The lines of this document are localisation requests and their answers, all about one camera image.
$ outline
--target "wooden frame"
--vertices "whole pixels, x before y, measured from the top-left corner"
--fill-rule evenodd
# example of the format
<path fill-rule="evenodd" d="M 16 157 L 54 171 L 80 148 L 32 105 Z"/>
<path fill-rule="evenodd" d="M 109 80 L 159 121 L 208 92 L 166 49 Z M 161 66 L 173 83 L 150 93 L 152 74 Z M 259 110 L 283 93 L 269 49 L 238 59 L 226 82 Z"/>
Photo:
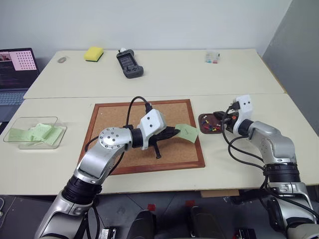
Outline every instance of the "wooden frame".
<path fill-rule="evenodd" d="M 152 101 L 150 102 L 152 105 L 158 104 L 176 104 L 176 103 L 186 103 L 188 116 L 190 120 L 190 124 L 193 127 L 196 127 L 195 119 L 193 115 L 193 111 L 191 108 L 190 99 L 186 100 L 167 100 L 167 101 Z M 79 157 L 79 161 L 84 156 L 84 147 L 92 138 L 93 128 L 95 126 L 95 121 L 98 115 L 98 111 L 100 107 L 114 107 L 114 106 L 129 106 L 130 103 L 106 103 L 106 104 L 95 104 L 93 113 L 91 116 L 90 124 L 83 142 L 82 151 Z M 133 106 L 144 105 L 144 102 L 135 102 Z M 187 169 L 187 168 L 200 168 L 205 167 L 204 157 L 201 151 L 200 142 L 197 138 L 195 141 L 195 149 L 197 154 L 196 161 L 189 162 L 178 162 L 178 163 L 163 163 L 163 164 L 155 164 L 155 165 L 139 165 L 139 166 L 129 166 L 129 167 L 118 167 L 114 170 L 112 175 L 117 174 L 129 174 L 129 173 L 141 173 L 141 172 L 152 172 L 152 171 L 162 171 L 162 170 L 175 170 L 175 169 Z"/>

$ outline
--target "black remote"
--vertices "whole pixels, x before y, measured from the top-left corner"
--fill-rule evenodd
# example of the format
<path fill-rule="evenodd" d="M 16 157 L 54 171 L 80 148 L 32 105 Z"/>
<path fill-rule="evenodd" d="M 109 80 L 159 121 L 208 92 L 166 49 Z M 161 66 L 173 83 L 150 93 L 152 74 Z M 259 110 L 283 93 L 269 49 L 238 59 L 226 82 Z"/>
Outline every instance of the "black remote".
<path fill-rule="evenodd" d="M 142 66 L 137 64 L 133 50 L 129 49 L 123 52 L 119 51 L 116 58 L 119 60 L 123 73 L 127 78 L 131 79 L 143 75 L 144 69 Z"/>

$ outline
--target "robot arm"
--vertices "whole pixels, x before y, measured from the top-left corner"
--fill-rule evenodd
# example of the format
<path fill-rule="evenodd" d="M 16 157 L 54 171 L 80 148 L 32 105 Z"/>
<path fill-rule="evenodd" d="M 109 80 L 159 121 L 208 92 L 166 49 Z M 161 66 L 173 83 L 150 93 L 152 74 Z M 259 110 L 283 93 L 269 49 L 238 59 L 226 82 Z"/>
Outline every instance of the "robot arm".
<path fill-rule="evenodd" d="M 272 228 L 290 239 L 319 237 L 318 218 L 310 212 L 313 207 L 306 186 L 300 181 L 291 139 L 270 125 L 250 120 L 252 103 L 249 95 L 237 97 L 232 109 L 235 112 L 227 116 L 226 129 L 237 136 L 247 136 L 259 149 L 265 163 L 264 175 L 269 179 L 265 189 L 274 196 L 267 203 Z"/>
<path fill-rule="evenodd" d="M 109 127 L 99 134 L 96 144 L 83 156 L 73 176 L 45 214 L 35 234 L 36 239 L 81 238 L 86 214 L 95 196 L 101 192 L 116 158 L 124 151 L 154 146 L 157 158 L 160 158 L 156 141 L 170 138 L 179 130 L 166 126 L 158 110 L 148 108 L 146 111 L 136 129 L 130 125 L 125 128 Z"/>

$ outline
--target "white table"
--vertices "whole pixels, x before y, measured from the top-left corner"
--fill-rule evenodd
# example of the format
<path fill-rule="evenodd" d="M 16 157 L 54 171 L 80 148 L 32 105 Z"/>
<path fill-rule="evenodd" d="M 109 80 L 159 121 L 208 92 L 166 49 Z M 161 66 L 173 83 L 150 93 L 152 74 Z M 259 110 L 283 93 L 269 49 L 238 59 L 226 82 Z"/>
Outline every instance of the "white table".
<path fill-rule="evenodd" d="M 201 113 L 225 110 L 236 95 L 147 97 L 147 100 L 190 99 L 195 119 Z M 253 120 L 263 121 L 290 137 L 302 181 L 319 183 L 319 140 L 287 94 L 251 95 Z M 0 193 L 19 195 L 57 194 L 71 177 L 95 103 L 129 102 L 131 97 L 25 100 L 0 136 Z M 18 117 L 57 116 L 67 124 L 61 145 L 54 150 L 20 150 L 3 137 Z M 255 188 L 263 181 L 259 169 L 240 164 L 228 155 L 222 135 L 199 133 L 206 167 L 110 176 L 102 193 Z M 258 153 L 245 140 L 237 146 Z M 236 154 L 241 159 L 245 155 Z"/>
<path fill-rule="evenodd" d="M 135 51 L 144 75 L 127 79 L 116 51 L 98 62 L 85 51 L 58 51 L 24 95 L 32 98 L 196 96 L 283 93 L 255 49 L 220 50 L 220 63 L 205 63 L 204 50 Z M 66 56 L 64 63 L 58 63 Z"/>

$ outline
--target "yellow sponge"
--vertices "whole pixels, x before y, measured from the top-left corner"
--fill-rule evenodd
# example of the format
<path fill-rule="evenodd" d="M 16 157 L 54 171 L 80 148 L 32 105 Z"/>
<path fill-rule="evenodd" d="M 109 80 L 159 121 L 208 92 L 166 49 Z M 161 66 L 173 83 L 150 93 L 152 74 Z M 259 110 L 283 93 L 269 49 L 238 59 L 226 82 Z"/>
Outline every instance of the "yellow sponge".
<path fill-rule="evenodd" d="M 103 48 L 92 46 L 85 52 L 84 60 L 97 62 L 103 55 Z"/>

